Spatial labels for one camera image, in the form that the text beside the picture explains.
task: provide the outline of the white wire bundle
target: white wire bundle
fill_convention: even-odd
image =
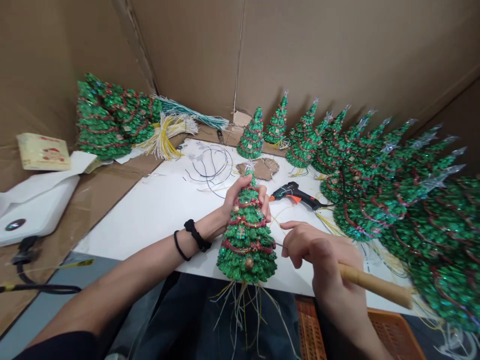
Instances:
[[[154,123],[153,127],[155,128],[153,136],[135,147],[141,149],[144,154],[153,153],[157,159],[165,160],[176,160],[183,155],[172,145],[169,138],[181,133],[199,132],[198,124],[187,114],[165,115],[161,112],[160,122]]]

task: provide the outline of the power cord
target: power cord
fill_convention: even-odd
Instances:
[[[0,286],[0,293],[22,290],[37,290],[42,293],[54,294],[54,295],[72,295],[77,294],[82,289],[78,286],[72,285],[56,285],[56,284],[39,284],[33,281],[24,272],[24,265],[31,263],[35,252],[31,250],[38,236],[29,236],[24,238],[20,245],[18,245],[18,254],[11,260],[11,263],[16,266],[16,273],[18,277],[25,284],[17,285],[2,285]]]

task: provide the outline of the miniature christmas tree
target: miniature christmas tree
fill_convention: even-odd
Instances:
[[[282,138],[285,136],[285,130],[287,126],[285,125],[287,117],[287,94],[289,93],[288,89],[285,91],[283,98],[281,99],[278,108],[275,111],[275,114],[270,119],[270,124],[266,127],[266,130],[263,135],[263,139],[270,144],[278,144]]]
[[[467,147],[462,147],[457,150],[454,150],[451,152],[450,155],[447,155],[445,157],[442,157],[438,160],[430,161],[427,163],[420,163],[417,165],[414,165],[410,168],[410,173],[419,176],[419,177],[425,177],[430,173],[433,173],[438,170],[443,170],[448,168],[450,165],[454,163],[454,161],[457,159],[458,156],[462,155],[465,150],[467,150]]]
[[[263,139],[262,108],[257,107],[255,115],[243,131],[243,135],[236,146],[237,152],[246,159],[256,159],[262,154]]]
[[[409,167],[410,160],[434,138],[435,133],[430,133],[428,136],[411,139],[407,141],[406,146],[393,150],[379,167],[371,185],[377,188],[384,183],[390,183],[395,178],[401,180],[408,177],[407,167]]]
[[[153,95],[125,89],[122,86],[99,80],[91,73],[85,74],[86,82],[103,100],[103,106],[111,113],[127,108],[129,112],[137,110],[140,116],[152,123],[158,123],[162,112],[162,102]]]
[[[321,193],[333,203],[337,203],[342,195],[345,200],[364,196],[380,164],[396,147],[395,143],[385,144],[380,153],[368,156],[362,162],[345,169],[343,174],[337,170],[321,182]]]
[[[117,159],[132,151],[120,134],[114,119],[99,103],[86,82],[78,82],[78,144],[84,152],[95,154],[99,160]]]
[[[461,178],[409,207],[380,238],[404,264],[419,294],[437,314],[465,331],[479,327],[479,181]]]
[[[365,154],[360,153],[360,146],[358,145],[360,141],[360,136],[364,127],[367,126],[370,118],[376,112],[376,109],[370,109],[357,124],[351,126],[348,131],[345,132],[343,137],[345,141],[349,143],[348,152],[345,152],[345,155],[348,154],[348,156],[344,156],[343,158],[345,167],[351,167],[352,165],[362,161],[362,159],[364,158]]]
[[[252,180],[234,201],[216,265],[229,279],[257,284],[275,273],[277,254],[262,213],[251,162],[245,170],[246,176],[252,174]]]
[[[390,186],[378,188],[370,199],[343,203],[333,212],[336,224],[350,238],[360,242],[381,236],[392,224],[404,218],[407,208],[436,187],[443,187],[448,175],[458,172],[462,166],[452,166],[431,174],[418,183],[409,178]]]
[[[363,159],[372,151],[378,151],[378,149],[383,148],[385,140],[382,138],[382,134],[385,130],[385,127],[390,123],[390,121],[392,121],[392,119],[392,117],[386,118],[383,120],[380,126],[376,127],[372,131],[369,131],[366,136],[362,136],[357,141],[354,150],[360,159]]]
[[[297,140],[303,138],[304,134],[309,134],[312,131],[312,124],[315,120],[315,112],[317,111],[317,104],[319,98],[317,97],[313,104],[310,106],[310,109],[300,118],[300,121],[296,123],[294,128],[290,131],[290,141],[294,143]]]
[[[438,315],[457,329],[477,332],[480,327],[480,272],[437,261],[409,264],[418,293]]]
[[[85,75],[87,82],[103,99],[103,106],[118,121],[122,135],[131,144],[139,144],[148,140],[155,129],[149,119],[160,120],[161,102],[153,96],[138,93],[135,90],[112,85],[100,81],[92,74]]]
[[[347,115],[350,105],[333,119],[331,124],[322,134],[322,144],[317,148],[311,165],[313,168],[323,174],[333,174],[341,165],[342,155],[339,153],[336,143],[339,139],[339,132],[342,129],[342,123]]]
[[[392,132],[389,132],[383,136],[383,141],[385,143],[398,143],[402,136],[405,134],[405,132],[416,122],[418,119],[416,118],[411,118],[409,119],[403,126],[394,129]]]
[[[288,148],[285,157],[289,164],[301,169],[309,166],[329,121],[330,118],[327,114],[310,133],[304,134],[302,138],[299,138],[297,142]]]
[[[437,155],[445,149],[448,145],[457,140],[458,136],[448,136],[442,141],[437,142],[434,145],[431,145],[425,148],[422,152],[415,154],[411,161],[411,166],[415,167],[421,164],[426,164],[435,160]]]

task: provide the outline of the yellow tape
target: yellow tape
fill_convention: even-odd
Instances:
[[[59,269],[68,269],[68,268],[74,268],[74,267],[78,267],[78,266],[90,266],[94,263],[94,261],[95,261],[95,259],[88,259],[88,260],[74,262],[74,263],[67,264],[67,265],[62,265],[62,266],[59,266],[58,268]]]
[[[9,283],[5,283],[3,286],[5,287],[5,292],[12,291],[15,288],[15,285]]]

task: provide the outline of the cardboard box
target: cardboard box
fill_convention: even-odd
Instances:
[[[376,107],[370,127],[390,115],[390,128],[420,118],[410,134],[480,76],[477,0],[6,0],[0,17],[7,54],[0,57],[1,192],[32,175],[22,169],[16,135],[42,134],[73,148],[77,81],[87,72],[229,120],[234,109],[251,114],[261,106],[265,123],[288,88],[290,127],[320,97],[317,121],[351,103],[347,125]],[[470,101],[478,104],[478,96]],[[202,129],[197,138],[218,141],[215,130]],[[226,143],[235,145],[241,133],[225,132]],[[57,266],[158,164],[142,156],[82,176],[28,269]],[[16,251],[1,248],[2,263]],[[45,282],[52,272],[31,276]],[[0,275],[18,281],[11,266]],[[0,296],[0,333],[34,296]]]

